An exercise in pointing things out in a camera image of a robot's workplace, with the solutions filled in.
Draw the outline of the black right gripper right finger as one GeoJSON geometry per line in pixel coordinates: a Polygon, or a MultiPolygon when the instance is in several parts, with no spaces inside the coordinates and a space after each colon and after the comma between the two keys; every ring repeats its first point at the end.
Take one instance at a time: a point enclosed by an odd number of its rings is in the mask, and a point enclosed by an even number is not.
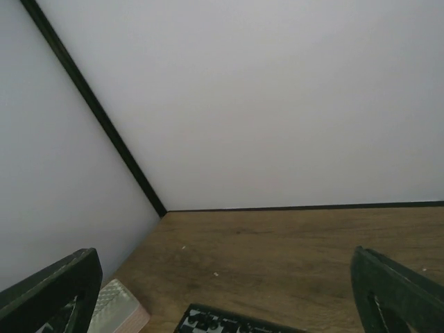
{"type": "Polygon", "coordinates": [[[443,286],[361,246],[350,279],[365,332],[443,331],[443,286]]]}

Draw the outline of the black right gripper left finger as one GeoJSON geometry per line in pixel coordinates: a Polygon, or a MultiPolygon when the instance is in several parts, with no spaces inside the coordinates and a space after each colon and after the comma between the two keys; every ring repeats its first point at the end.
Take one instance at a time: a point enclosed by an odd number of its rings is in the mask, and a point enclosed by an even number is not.
{"type": "Polygon", "coordinates": [[[103,271],[82,248],[1,292],[2,332],[86,332],[103,271]]]}

